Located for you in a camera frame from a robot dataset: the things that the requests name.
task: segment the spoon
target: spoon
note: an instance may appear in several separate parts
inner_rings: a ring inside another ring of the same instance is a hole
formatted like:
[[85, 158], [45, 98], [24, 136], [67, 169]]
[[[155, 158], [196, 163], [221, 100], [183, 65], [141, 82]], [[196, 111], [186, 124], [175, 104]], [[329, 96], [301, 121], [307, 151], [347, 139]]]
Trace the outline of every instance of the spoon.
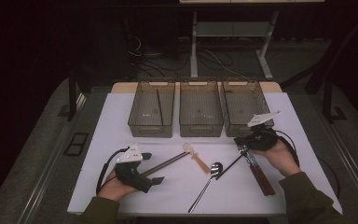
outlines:
[[208, 167], [208, 165], [205, 164], [205, 162], [200, 159], [197, 153], [194, 152], [193, 146], [191, 146], [189, 143], [184, 143], [183, 149], [191, 154], [191, 158], [196, 160], [196, 162], [199, 164], [205, 174], [209, 174], [211, 172], [211, 169]]
[[188, 209], [188, 213], [192, 213], [194, 208], [196, 207], [197, 203], [199, 203], [203, 193], [208, 188], [209, 184], [211, 183], [211, 180], [213, 178], [216, 178], [222, 173], [223, 165], [220, 162], [215, 162], [211, 167], [211, 178], [209, 178], [208, 182], [206, 183], [205, 187], [203, 188], [202, 192], [200, 193], [199, 197], [197, 197], [196, 201], [191, 205], [190, 209]]

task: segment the spoon handle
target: spoon handle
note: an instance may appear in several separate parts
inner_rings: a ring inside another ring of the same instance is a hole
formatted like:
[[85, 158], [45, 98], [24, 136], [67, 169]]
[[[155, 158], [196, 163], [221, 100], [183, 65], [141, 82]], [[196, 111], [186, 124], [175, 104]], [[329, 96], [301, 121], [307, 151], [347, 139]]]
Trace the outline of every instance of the spoon handle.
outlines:
[[205, 187], [203, 188], [202, 192], [200, 193], [199, 197], [197, 197], [196, 201], [193, 202], [193, 204], [191, 205], [190, 209], [188, 209], [188, 213], [192, 213], [194, 208], [196, 208], [197, 203], [199, 203], [203, 193], [205, 192], [205, 190], [208, 188], [209, 184], [211, 183], [212, 178], [209, 178], [208, 182], [206, 183]]
[[197, 153], [194, 153], [191, 157], [192, 159], [196, 160], [196, 162], [199, 164], [199, 166], [202, 168], [202, 170], [205, 172], [205, 174], [209, 174], [211, 172], [211, 168], [203, 162], [200, 157], [197, 155]]

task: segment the human hand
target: human hand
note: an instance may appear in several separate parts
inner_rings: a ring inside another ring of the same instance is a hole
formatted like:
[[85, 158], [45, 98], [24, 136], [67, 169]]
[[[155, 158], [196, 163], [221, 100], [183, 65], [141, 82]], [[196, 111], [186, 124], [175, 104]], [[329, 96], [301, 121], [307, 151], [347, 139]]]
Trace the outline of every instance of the human hand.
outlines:
[[129, 185], [125, 185], [120, 180], [118, 180], [116, 178], [115, 168], [113, 168], [105, 179], [105, 183], [103, 184], [97, 196], [119, 202], [125, 196], [136, 191], [138, 191], [138, 189], [135, 189]]
[[255, 155], [261, 155], [267, 158], [269, 163], [275, 167], [285, 177], [301, 172], [293, 159], [289, 148], [278, 139], [278, 142], [267, 151], [252, 150]]

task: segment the utensil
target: utensil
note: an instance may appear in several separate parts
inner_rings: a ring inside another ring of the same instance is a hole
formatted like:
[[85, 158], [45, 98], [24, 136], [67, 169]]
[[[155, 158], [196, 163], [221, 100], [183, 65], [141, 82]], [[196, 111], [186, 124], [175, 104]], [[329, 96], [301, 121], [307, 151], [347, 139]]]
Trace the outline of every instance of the utensil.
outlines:
[[203, 162], [200, 159], [200, 157], [197, 155], [197, 153], [194, 153], [194, 149], [193, 149], [193, 146], [191, 146], [191, 144], [184, 143], [183, 144], [183, 149], [186, 152], [189, 152], [191, 154], [191, 159], [196, 160], [196, 162], [199, 164], [199, 166], [202, 168], [202, 170], [205, 172], [205, 174], [209, 174], [211, 172], [211, 169], [209, 168], [209, 166], [207, 166], [205, 164], [205, 162]]
[[173, 162], [175, 162], [175, 161], [177, 161], [177, 160], [183, 158], [183, 157], [186, 156], [187, 154], [190, 154], [190, 152], [187, 152], [187, 151], [182, 152], [181, 154], [179, 154], [179, 155], [177, 155], [177, 156], [175, 156], [175, 157], [173, 157], [173, 158], [171, 158], [171, 159], [169, 159], [169, 160], [163, 162], [162, 164], [157, 165], [157, 166], [151, 168], [150, 170], [147, 170], [147, 171], [141, 173], [141, 175], [143, 175], [143, 176], [151, 175], [151, 174], [155, 173], [156, 171], [158, 171], [158, 170], [160, 170], [160, 169], [166, 167], [167, 165], [169, 165], [169, 164], [171, 164], [171, 163], [173, 163]]
[[202, 192], [200, 193], [199, 197], [197, 197], [196, 201], [193, 202], [193, 204], [191, 205], [190, 209], [188, 209], [188, 213], [192, 213], [194, 208], [196, 207], [197, 203], [199, 203], [203, 193], [205, 192], [205, 190], [208, 188], [209, 184], [211, 183], [211, 180], [214, 177], [217, 177], [220, 175], [220, 173], [223, 170], [223, 165], [220, 162], [215, 162], [212, 167], [211, 167], [211, 177], [209, 178], [208, 182], [206, 183], [205, 187], [203, 188]]
[[255, 176], [255, 180], [257, 181], [258, 186], [260, 186], [261, 191], [263, 191], [264, 196], [274, 195], [274, 188], [271, 186], [269, 180], [264, 175], [263, 170], [261, 170], [252, 152], [248, 151], [243, 156], [248, 161], [249, 167], [251, 168], [251, 171]]
[[218, 180], [220, 177], [222, 177], [223, 174], [225, 174], [231, 166], [233, 166], [240, 158], [242, 158], [242, 155], [240, 155], [234, 162], [232, 162], [217, 178]]

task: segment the metal spoon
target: metal spoon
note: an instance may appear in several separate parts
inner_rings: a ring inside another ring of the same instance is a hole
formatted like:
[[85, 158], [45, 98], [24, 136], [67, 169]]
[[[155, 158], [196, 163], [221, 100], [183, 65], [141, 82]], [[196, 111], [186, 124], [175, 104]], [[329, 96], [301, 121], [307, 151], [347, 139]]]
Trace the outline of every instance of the metal spoon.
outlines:
[[213, 178], [216, 178], [222, 173], [223, 165], [220, 162], [215, 162], [211, 167], [211, 178], [209, 178], [208, 182], [206, 183], [205, 187], [203, 188], [202, 192], [200, 193], [199, 197], [197, 197], [196, 201], [191, 205], [190, 209], [188, 209], [188, 213], [192, 213], [194, 208], [196, 207], [197, 203], [199, 203], [203, 193], [208, 188], [209, 184], [211, 183], [211, 180]]

